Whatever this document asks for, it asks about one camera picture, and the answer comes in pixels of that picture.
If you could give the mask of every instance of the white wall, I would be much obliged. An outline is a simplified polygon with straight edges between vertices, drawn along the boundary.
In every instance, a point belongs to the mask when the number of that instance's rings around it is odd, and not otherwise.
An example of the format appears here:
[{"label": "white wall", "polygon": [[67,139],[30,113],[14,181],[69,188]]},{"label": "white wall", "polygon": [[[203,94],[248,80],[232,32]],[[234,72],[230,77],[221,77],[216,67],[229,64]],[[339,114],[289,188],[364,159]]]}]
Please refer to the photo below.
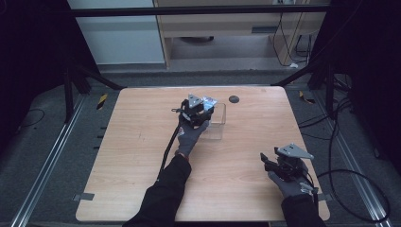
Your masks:
[{"label": "white wall", "polygon": [[[151,0],[68,0],[71,9],[153,7]],[[155,16],[77,18],[97,64],[164,63]]]}]

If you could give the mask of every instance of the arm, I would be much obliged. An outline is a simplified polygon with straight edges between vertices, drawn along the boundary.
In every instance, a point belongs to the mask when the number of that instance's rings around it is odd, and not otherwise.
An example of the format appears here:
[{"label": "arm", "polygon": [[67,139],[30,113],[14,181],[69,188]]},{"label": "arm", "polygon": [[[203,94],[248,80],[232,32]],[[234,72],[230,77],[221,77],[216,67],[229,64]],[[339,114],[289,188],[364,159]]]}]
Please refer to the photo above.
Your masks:
[{"label": "arm", "polygon": [[138,214],[123,226],[173,226],[191,165],[176,155],[148,188]]},{"label": "arm", "polygon": [[[304,164],[304,174],[307,174],[307,167]],[[326,226],[319,216],[318,210],[312,201],[312,197],[300,186],[303,178],[293,179],[285,182],[280,179],[273,171],[269,171],[269,178],[274,181],[283,193],[284,200],[281,203],[284,218],[288,227]]]},{"label": "arm", "polygon": [[284,218],[290,226],[326,226],[308,194],[287,197],[281,203]]},{"label": "arm", "polygon": [[175,157],[159,174],[156,183],[148,188],[139,212],[124,223],[124,227],[173,226],[177,210],[183,199],[186,180],[191,173],[189,154],[206,130],[208,121],[197,129],[183,123],[178,133],[180,142]]}]

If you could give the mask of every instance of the black stand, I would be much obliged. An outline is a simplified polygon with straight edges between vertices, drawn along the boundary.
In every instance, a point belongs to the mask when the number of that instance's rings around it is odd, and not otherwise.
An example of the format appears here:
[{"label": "black stand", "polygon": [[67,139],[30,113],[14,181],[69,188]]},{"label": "black stand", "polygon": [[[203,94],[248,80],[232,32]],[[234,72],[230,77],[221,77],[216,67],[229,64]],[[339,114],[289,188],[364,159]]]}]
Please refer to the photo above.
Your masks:
[{"label": "black stand", "polygon": [[333,95],[334,95],[334,62],[333,59],[334,53],[331,51],[330,46],[327,46],[322,54],[318,54],[315,58],[313,58],[309,64],[301,69],[300,71],[294,73],[286,79],[283,79],[277,83],[273,83],[271,86],[286,86],[295,79],[302,77],[305,74],[312,73],[312,77],[307,83],[308,87],[311,90],[318,89],[322,86],[322,84],[326,83],[326,94],[325,94],[325,108],[327,110],[327,114],[331,118],[334,117],[333,113]]},{"label": "black stand", "polygon": [[67,123],[71,116],[74,113],[74,100],[73,100],[73,92],[72,92],[72,83],[74,83],[81,94],[89,94],[91,91],[91,86],[88,81],[78,73],[89,76],[97,81],[105,84],[106,86],[114,89],[114,90],[122,90],[126,87],[117,85],[105,78],[101,75],[92,72],[91,70],[76,64],[71,64],[68,67],[64,68],[64,93],[65,93],[65,123]]},{"label": "black stand", "polygon": [[51,17],[46,18],[44,15],[41,16],[44,33],[49,36],[50,45],[54,50],[54,56],[62,69],[65,93],[65,123],[67,123],[74,113],[72,84],[77,87],[80,94],[89,94],[91,91],[91,85],[85,77],[91,77],[114,90],[121,90],[125,87],[117,85],[103,78],[98,73],[93,72],[91,69],[78,64],[74,59],[74,54],[71,52],[71,46],[68,46],[65,38],[63,38],[56,29],[53,29],[54,27],[48,22],[50,19]]}]

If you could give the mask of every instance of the black sleeve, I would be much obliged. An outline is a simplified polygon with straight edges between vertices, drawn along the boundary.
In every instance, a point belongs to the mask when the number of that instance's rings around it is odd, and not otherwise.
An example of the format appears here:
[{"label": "black sleeve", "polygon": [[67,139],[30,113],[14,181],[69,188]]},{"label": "black sleeve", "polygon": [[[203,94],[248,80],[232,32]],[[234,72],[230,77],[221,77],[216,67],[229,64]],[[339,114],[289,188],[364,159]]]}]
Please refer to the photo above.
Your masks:
[{"label": "black sleeve", "polygon": [[281,207],[288,227],[326,226],[321,217],[319,217],[312,197],[307,194],[285,198]]},{"label": "black sleeve", "polygon": [[176,155],[148,188],[138,214],[123,226],[173,226],[190,173],[188,161]]}]

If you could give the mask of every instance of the metal rail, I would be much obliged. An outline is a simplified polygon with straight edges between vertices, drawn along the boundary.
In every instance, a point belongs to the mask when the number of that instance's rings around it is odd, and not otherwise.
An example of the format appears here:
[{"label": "metal rail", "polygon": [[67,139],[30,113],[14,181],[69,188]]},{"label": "metal rail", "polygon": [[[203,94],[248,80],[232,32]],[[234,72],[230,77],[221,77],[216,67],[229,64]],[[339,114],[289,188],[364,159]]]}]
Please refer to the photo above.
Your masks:
[{"label": "metal rail", "polygon": [[44,166],[42,167],[41,172],[36,178],[35,183],[32,185],[26,199],[24,200],[23,205],[18,210],[14,219],[11,222],[11,227],[24,227],[27,225],[27,222],[38,203],[39,198],[44,191],[44,188],[47,184],[47,181],[53,172],[54,167],[56,166],[57,161],[61,155],[61,152],[64,148],[64,145],[70,135],[74,125],[77,122],[80,111],[82,110],[82,104],[86,98],[86,95],[79,95],[79,99],[77,101],[75,112],[71,117],[71,120],[68,123],[65,123],[62,127],[62,130],[57,138],[53,148],[51,149],[49,155],[47,156],[46,161],[44,162]]},{"label": "metal rail", "polygon": [[229,14],[229,13],[280,13],[280,12],[323,12],[340,5],[247,5],[247,6],[202,6],[202,7],[161,7],[125,9],[71,9],[41,11],[44,15],[70,17],[115,17],[184,14]]},{"label": "metal rail", "polygon": [[[319,104],[320,108],[322,111],[325,113],[325,108],[324,108],[324,98],[323,95],[320,94],[319,92],[314,93],[317,103]],[[334,124],[333,122],[328,119],[326,120],[326,123],[329,127],[329,129],[333,130],[334,129]],[[354,170],[358,173],[363,174],[363,171],[359,164],[357,163],[357,160],[355,159],[354,155],[352,154],[352,151],[347,145],[346,140],[341,134],[341,131],[339,131],[338,136],[336,137],[336,144],[340,150],[340,154],[342,159],[344,160],[346,166],[350,170]],[[378,199],[377,195],[375,194],[374,189],[372,186],[369,184],[369,182],[360,179],[359,177],[353,177],[354,183],[357,187],[357,190],[359,192],[359,195],[362,197],[363,202],[365,203],[366,208],[368,209],[368,212],[372,219],[381,219],[386,216],[386,211],[384,210],[382,204],[380,203],[380,200]],[[389,219],[386,221],[380,222],[376,224],[377,227],[391,227],[392,223],[390,222]]]}]

